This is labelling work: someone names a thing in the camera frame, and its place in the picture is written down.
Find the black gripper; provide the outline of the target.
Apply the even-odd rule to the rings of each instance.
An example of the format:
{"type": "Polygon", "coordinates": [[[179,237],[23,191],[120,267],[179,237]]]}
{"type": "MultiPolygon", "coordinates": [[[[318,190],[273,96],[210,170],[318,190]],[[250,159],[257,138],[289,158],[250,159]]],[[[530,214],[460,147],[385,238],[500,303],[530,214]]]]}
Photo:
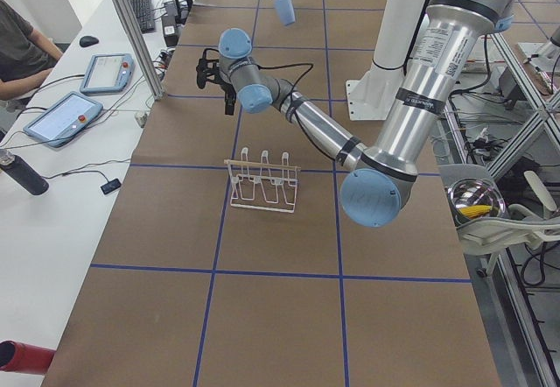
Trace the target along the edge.
{"type": "Polygon", "coordinates": [[[220,88],[224,91],[224,113],[227,116],[233,116],[235,114],[235,103],[236,103],[236,91],[232,83],[229,81],[228,77],[222,73],[218,73],[220,88]]]}

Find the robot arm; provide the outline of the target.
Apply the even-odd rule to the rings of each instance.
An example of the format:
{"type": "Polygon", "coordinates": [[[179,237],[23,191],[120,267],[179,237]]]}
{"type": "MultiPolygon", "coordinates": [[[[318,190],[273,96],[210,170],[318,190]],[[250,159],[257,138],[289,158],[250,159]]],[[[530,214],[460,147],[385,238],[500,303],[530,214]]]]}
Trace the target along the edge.
{"type": "Polygon", "coordinates": [[[247,113],[278,110],[329,159],[348,170],[339,201],[366,227],[392,222],[417,179],[417,159],[476,43],[504,32],[514,0],[388,0],[370,69],[346,82],[343,108],[355,123],[381,127],[367,145],[297,86],[253,59],[251,37],[225,30],[212,70],[247,113]]]}

